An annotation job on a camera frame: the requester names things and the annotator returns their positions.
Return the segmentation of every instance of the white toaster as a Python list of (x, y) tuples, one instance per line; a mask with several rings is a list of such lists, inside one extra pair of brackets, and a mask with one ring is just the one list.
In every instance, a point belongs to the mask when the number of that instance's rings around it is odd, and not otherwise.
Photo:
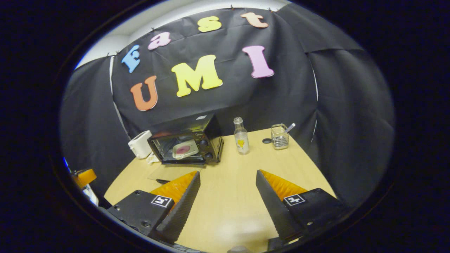
[(147, 139), (152, 136), (150, 130), (142, 132), (138, 134), (135, 138), (128, 142), (128, 146), (130, 146), (131, 151), (135, 153), (135, 156), (139, 159), (145, 159), (152, 152)]

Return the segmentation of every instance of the glass bottle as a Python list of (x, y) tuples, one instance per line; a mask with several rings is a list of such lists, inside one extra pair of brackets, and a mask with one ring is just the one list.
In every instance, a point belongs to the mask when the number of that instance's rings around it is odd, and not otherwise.
[(236, 146), (238, 147), (239, 154), (248, 154), (250, 146), (248, 145), (248, 134), (244, 128), (243, 120), (241, 117), (236, 117), (234, 122), (234, 139), (236, 140)]

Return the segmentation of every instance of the toaster oven knob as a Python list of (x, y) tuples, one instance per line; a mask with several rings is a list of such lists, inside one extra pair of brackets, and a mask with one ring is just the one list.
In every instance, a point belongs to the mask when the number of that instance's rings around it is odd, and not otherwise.
[(206, 153), (205, 157), (208, 159), (212, 159), (214, 156), (211, 153)]
[(207, 140), (201, 140), (200, 141), (200, 145), (207, 147), (208, 146), (208, 141)]

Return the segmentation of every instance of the foam letter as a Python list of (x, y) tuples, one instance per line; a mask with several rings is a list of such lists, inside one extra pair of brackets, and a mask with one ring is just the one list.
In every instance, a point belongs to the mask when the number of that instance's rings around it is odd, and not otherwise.
[(246, 18), (247, 21), (254, 27), (266, 28), (269, 26), (268, 23), (261, 23), (259, 19), (263, 19), (263, 17), (261, 15), (256, 15), (253, 12), (247, 12), (245, 14), (242, 14), (241, 17)]
[(211, 89), (219, 87), (223, 84), (222, 80), (219, 79), (216, 72), (216, 67), (214, 66), (215, 55), (205, 55), (198, 59), (197, 67), (195, 71), (189, 67), (186, 63), (180, 63), (172, 68), (172, 72), (176, 74), (176, 81), (178, 83), (177, 96), (182, 97), (189, 95), (191, 89), (188, 88), (186, 83), (191, 86), (195, 91), (200, 88), (200, 81), (203, 77), (203, 89)]
[(250, 61), (252, 62), (253, 78), (261, 78), (261, 77), (271, 77), (275, 74), (275, 72), (267, 66), (266, 59), (262, 54), (264, 50), (263, 46), (253, 45), (242, 48), (242, 51), (246, 52), (250, 57)]
[(219, 18), (216, 16), (202, 18), (197, 24), (199, 25), (198, 29), (201, 32), (210, 32), (222, 27), (222, 23), (219, 22)]
[(131, 50), (125, 55), (125, 57), (122, 59), (122, 63), (125, 63), (128, 66), (128, 72), (133, 72), (133, 70), (139, 65), (140, 60), (139, 52), (137, 49), (139, 48), (139, 45), (134, 45)]
[(134, 85), (130, 90), (133, 94), (136, 108), (140, 111), (150, 110), (151, 108), (155, 107), (156, 102), (158, 102), (158, 93), (156, 92), (155, 80), (156, 76), (151, 76), (144, 81), (144, 83), (148, 87), (148, 90), (150, 91), (150, 100), (147, 102), (145, 102), (144, 98), (142, 97), (142, 83)]
[(171, 39), (169, 39), (169, 32), (162, 32), (155, 37), (153, 37), (150, 41), (151, 43), (148, 45), (149, 50), (153, 50), (160, 46), (165, 46), (170, 43)]

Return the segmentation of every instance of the blue letter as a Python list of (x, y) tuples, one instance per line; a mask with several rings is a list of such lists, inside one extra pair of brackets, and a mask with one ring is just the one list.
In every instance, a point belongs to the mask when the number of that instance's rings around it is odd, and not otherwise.
[(125, 63), (128, 68), (129, 71), (128, 72), (133, 72), (133, 70), (139, 65), (140, 60), (138, 59), (139, 57), (139, 52), (137, 51), (137, 49), (139, 48), (139, 45), (135, 45), (131, 48), (131, 50), (125, 55), (125, 57), (122, 59), (122, 63)]

